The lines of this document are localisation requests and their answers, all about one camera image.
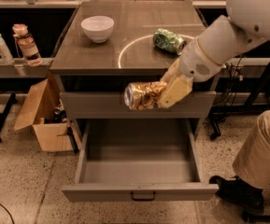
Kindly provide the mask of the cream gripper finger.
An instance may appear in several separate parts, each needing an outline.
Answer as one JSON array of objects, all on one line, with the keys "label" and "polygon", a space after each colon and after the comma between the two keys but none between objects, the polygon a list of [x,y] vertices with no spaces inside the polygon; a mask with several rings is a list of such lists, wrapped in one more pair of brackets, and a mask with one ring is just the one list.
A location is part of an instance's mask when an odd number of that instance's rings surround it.
[{"label": "cream gripper finger", "polygon": [[172,76],[157,101],[158,107],[169,108],[192,91],[193,78],[185,75]]},{"label": "cream gripper finger", "polygon": [[176,59],[168,68],[168,70],[164,73],[164,75],[161,77],[162,82],[170,82],[174,80],[176,77],[179,77],[181,75],[181,72],[178,69],[179,59]]}]

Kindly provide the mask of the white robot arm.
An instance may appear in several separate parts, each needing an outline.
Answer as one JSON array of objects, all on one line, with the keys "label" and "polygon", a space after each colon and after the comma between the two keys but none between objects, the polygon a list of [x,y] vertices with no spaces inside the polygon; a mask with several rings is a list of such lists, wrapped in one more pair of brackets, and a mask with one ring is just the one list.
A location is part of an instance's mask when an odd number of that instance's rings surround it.
[{"label": "white robot arm", "polygon": [[167,84],[157,104],[168,108],[192,91],[194,82],[214,77],[233,57],[270,41],[270,0],[226,0],[219,16],[191,41],[162,77]]}]

